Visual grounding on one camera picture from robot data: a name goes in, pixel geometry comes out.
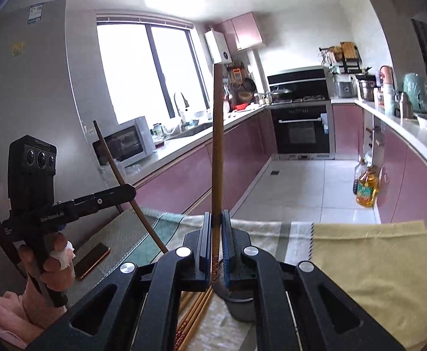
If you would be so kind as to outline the pink sleeve forearm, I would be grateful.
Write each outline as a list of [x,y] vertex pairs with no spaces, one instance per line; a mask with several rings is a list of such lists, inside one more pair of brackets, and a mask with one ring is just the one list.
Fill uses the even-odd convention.
[[36,297],[33,291],[34,287],[27,284],[22,295],[6,292],[0,296],[0,339],[19,350],[24,350],[44,332],[42,326],[32,321],[30,298]]

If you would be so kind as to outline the person's left hand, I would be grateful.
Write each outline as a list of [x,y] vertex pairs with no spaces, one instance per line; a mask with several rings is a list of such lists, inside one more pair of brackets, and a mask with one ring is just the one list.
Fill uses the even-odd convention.
[[[66,262],[61,263],[55,257],[49,256],[44,263],[44,272],[38,277],[51,290],[63,292],[74,283],[75,272],[72,260],[75,255],[73,249],[68,247],[68,240],[62,233],[55,236],[53,250],[61,256],[63,256],[63,252],[66,252]],[[36,290],[30,278],[28,278],[25,292],[22,294],[22,306],[29,320],[42,329],[49,327],[67,310],[65,307],[49,306],[44,296]]]

